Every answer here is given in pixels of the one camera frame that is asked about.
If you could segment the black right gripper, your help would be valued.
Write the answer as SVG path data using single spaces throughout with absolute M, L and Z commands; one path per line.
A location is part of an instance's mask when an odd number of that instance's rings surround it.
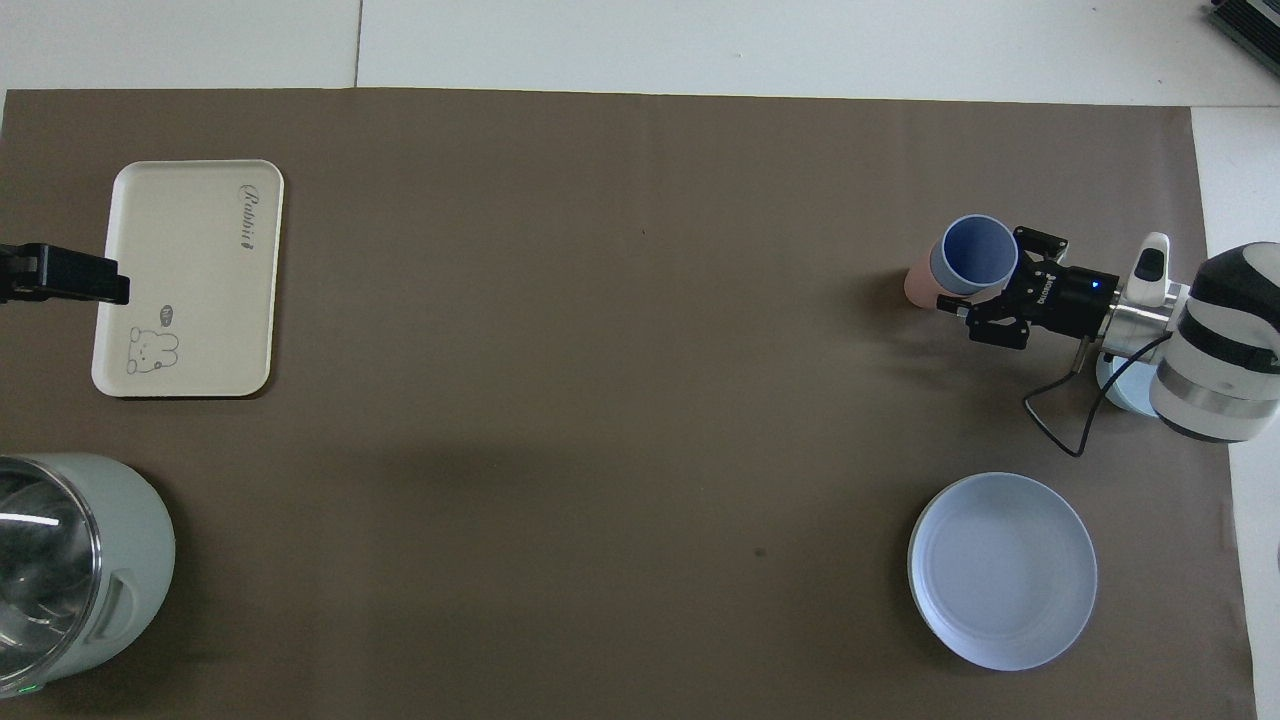
M 964 320 L 975 343 L 1025 350 L 1030 324 L 1076 340 L 1098 340 L 1117 297 L 1119 277 L 1083 266 L 1064 266 L 1069 241 L 1034 228 L 1014 228 L 1018 246 L 1015 306 L 997 293 L 940 296 L 940 310 Z

